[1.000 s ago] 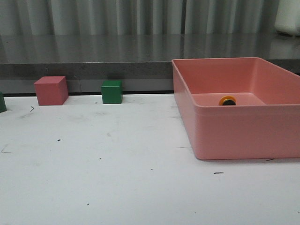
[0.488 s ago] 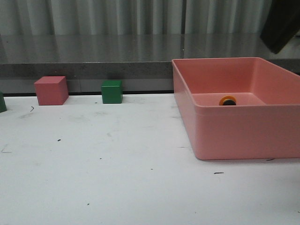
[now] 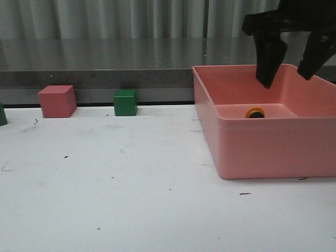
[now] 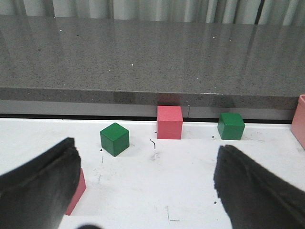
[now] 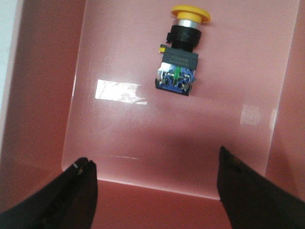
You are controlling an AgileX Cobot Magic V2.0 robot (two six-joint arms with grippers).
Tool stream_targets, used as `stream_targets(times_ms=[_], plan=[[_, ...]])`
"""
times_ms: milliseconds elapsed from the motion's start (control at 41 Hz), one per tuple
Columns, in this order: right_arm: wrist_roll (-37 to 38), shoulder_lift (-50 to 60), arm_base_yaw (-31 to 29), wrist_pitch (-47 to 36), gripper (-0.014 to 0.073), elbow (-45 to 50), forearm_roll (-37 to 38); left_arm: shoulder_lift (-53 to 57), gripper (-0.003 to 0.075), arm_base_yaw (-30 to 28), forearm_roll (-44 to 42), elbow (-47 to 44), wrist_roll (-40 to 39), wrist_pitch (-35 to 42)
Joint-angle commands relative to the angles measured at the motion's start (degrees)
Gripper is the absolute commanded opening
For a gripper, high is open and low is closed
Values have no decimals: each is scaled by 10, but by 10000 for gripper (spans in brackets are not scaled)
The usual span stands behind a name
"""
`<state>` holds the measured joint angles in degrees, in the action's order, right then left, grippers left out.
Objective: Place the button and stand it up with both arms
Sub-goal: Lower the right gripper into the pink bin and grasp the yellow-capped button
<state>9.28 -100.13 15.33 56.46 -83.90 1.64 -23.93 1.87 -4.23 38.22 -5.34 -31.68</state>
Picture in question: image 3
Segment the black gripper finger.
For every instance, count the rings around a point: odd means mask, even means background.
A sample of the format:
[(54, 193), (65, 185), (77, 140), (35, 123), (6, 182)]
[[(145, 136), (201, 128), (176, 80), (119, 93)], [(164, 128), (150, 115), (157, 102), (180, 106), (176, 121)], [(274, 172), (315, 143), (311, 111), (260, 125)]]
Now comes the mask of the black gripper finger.
[(335, 31), (312, 31), (307, 40), (298, 74), (305, 78), (311, 77), (335, 54)]
[(287, 44), (280, 34), (273, 31), (253, 33), (257, 56), (256, 78), (267, 89), (271, 87), (287, 52)]

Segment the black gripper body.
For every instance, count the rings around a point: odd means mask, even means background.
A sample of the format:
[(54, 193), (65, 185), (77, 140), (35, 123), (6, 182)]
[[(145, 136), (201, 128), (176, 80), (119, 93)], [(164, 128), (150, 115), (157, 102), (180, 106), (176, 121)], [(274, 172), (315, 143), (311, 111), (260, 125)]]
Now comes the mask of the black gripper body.
[(280, 1), (276, 10), (245, 15), (242, 31), (331, 32), (335, 31), (335, 1)]

